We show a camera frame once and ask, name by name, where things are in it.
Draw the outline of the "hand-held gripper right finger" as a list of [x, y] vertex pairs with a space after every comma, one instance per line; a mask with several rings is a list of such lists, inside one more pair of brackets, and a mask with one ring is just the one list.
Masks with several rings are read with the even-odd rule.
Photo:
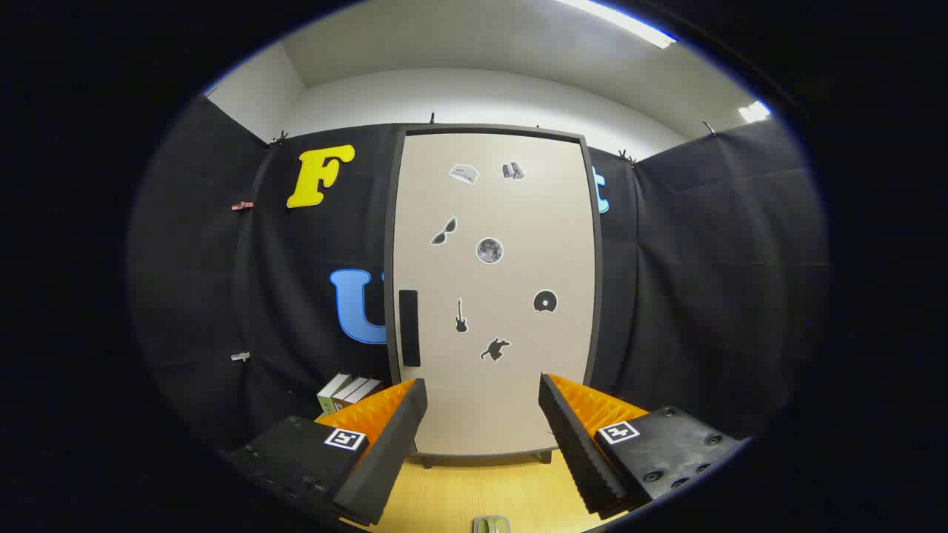
[[549, 372], [538, 405], [586, 509], [601, 519], [681, 492], [749, 442], [680, 407], [646, 411]]

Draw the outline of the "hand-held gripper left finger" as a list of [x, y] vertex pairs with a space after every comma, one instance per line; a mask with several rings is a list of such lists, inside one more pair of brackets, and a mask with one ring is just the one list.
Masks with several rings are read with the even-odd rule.
[[318, 520], [381, 520], [427, 411], [422, 378], [317, 420], [291, 415], [226, 455], [259, 489]]

